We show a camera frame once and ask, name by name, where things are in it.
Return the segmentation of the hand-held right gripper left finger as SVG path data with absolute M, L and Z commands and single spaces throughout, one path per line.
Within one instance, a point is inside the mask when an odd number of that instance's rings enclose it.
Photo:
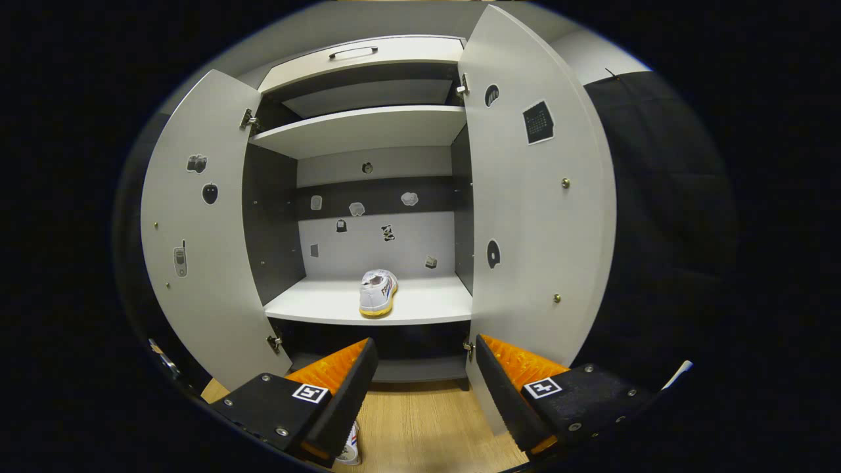
M 212 409 L 271 448 L 330 468 L 352 436 L 376 368 L 375 341 L 364 338 L 294 373 L 258 374 Z

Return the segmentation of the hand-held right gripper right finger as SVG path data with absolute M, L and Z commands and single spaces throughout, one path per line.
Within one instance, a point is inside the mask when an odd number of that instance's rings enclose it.
M 512 439 L 530 460 L 607 437 L 643 413 L 654 392 L 594 363 L 559 365 L 486 334 L 475 362 Z

